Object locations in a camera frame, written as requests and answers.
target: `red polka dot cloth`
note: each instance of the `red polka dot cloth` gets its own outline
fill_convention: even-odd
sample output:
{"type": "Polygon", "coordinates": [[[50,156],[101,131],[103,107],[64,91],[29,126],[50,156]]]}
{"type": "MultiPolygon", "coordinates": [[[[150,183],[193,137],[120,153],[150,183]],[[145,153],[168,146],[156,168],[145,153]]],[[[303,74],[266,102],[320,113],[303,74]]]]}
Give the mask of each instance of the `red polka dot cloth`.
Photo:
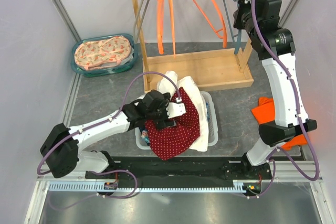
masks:
{"type": "MultiPolygon", "coordinates": [[[[183,88],[179,88],[186,113],[174,118],[177,126],[157,130],[152,120],[145,124],[153,152],[162,160],[183,153],[200,136],[198,112],[183,88]]],[[[177,93],[171,101],[175,102],[177,93]]]]}

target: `white cloth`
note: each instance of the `white cloth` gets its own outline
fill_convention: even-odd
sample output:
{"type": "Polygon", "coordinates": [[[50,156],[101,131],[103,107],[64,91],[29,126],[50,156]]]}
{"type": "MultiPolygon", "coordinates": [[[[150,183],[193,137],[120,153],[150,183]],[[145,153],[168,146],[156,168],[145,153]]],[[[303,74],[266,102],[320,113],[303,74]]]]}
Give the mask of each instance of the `white cloth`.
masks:
{"type": "MultiPolygon", "coordinates": [[[[189,147],[189,149],[196,150],[199,152],[206,152],[208,150],[208,141],[209,141],[209,124],[206,116],[205,100],[202,97],[197,87],[197,84],[190,76],[184,77],[182,80],[177,81],[177,74],[174,71],[167,71],[165,75],[170,79],[172,79],[172,81],[177,85],[178,88],[182,87],[184,89],[184,91],[188,94],[190,100],[193,102],[198,111],[198,117],[200,120],[199,121],[200,136],[189,147]]],[[[161,93],[169,92],[171,97],[176,91],[174,86],[166,78],[162,78],[162,80],[158,82],[156,89],[161,93]]]]}

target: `wooden rack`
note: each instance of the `wooden rack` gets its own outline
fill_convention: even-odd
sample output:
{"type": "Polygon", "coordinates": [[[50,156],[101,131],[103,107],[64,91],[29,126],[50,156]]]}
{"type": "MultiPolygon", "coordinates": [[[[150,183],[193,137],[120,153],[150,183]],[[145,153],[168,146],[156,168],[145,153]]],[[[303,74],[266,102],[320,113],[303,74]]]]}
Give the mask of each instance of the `wooden rack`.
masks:
{"type": "MultiPolygon", "coordinates": [[[[134,14],[138,13],[138,0],[132,0],[134,14]]],[[[221,49],[204,52],[192,52],[172,55],[147,57],[145,41],[142,30],[139,35],[140,47],[143,57],[143,71],[157,71],[166,73],[175,71],[179,79],[191,76],[200,90],[214,91],[250,87],[253,77],[248,68],[247,61],[252,53],[251,41],[248,40],[244,51],[239,50],[238,55],[234,49],[221,49]]],[[[160,76],[151,74],[144,76],[144,90],[148,92],[156,89],[160,76]]]]}

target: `wall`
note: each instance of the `wall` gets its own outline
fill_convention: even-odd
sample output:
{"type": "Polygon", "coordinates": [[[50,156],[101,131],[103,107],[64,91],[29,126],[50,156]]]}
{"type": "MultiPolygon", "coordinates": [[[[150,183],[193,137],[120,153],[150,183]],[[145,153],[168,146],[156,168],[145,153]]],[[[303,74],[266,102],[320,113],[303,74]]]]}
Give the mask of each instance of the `wall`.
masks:
{"type": "Polygon", "coordinates": [[[0,0],[0,223],[23,223],[41,159],[61,122],[75,43],[51,0],[0,0]]]}
{"type": "MultiPolygon", "coordinates": [[[[81,38],[91,38],[115,33],[133,33],[134,11],[132,0],[61,0],[81,38]]],[[[222,0],[216,0],[225,17],[222,0]]],[[[226,0],[230,16],[236,3],[226,0]]],[[[282,0],[282,11],[290,0],[282,0]]],[[[215,28],[220,19],[211,0],[197,0],[215,28]]],[[[145,40],[156,42],[156,0],[151,0],[143,24],[145,40]]],[[[220,41],[214,34],[192,0],[174,0],[175,35],[178,42],[220,41]]],[[[231,41],[227,27],[228,41],[231,41]]],[[[163,40],[172,41],[168,1],[165,0],[163,40]]]]}
{"type": "Polygon", "coordinates": [[[336,209],[336,6],[333,0],[299,0],[286,27],[293,35],[304,106],[318,128],[311,132],[321,174],[336,209]]]}

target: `gray floor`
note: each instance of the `gray floor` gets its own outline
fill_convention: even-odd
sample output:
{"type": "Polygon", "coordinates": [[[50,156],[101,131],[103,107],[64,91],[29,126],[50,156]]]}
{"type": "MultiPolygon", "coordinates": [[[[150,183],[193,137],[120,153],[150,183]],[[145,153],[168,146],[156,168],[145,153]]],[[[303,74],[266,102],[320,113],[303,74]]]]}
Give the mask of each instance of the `gray floor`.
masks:
{"type": "MultiPolygon", "coordinates": [[[[157,56],[156,44],[146,45],[148,56],[157,56]]],[[[222,49],[221,43],[177,43],[176,52],[195,52],[222,49]]],[[[166,54],[172,54],[172,44],[164,44],[166,54]]],[[[266,73],[255,52],[248,62],[254,83],[249,88],[210,92],[215,104],[219,140],[207,152],[187,150],[185,156],[241,156],[258,140],[258,123],[250,109],[258,105],[261,96],[271,97],[266,73]]],[[[125,90],[131,80],[142,72],[142,59],[128,72],[81,80],[71,125],[87,123],[115,111],[120,106],[125,90]]],[[[127,102],[143,94],[143,79],[131,88],[127,102]]],[[[151,150],[140,150],[135,144],[134,131],[114,135],[88,148],[105,150],[112,156],[151,156],[151,150]]],[[[300,155],[300,149],[290,151],[292,156],[300,155]]]]}
{"type": "MultiPolygon", "coordinates": [[[[49,192],[58,208],[92,193],[49,192]]],[[[65,211],[46,206],[41,224],[319,224],[309,183],[273,184],[260,199],[225,193],[140,193],[129,199],[93,197],[65,211]]]]}

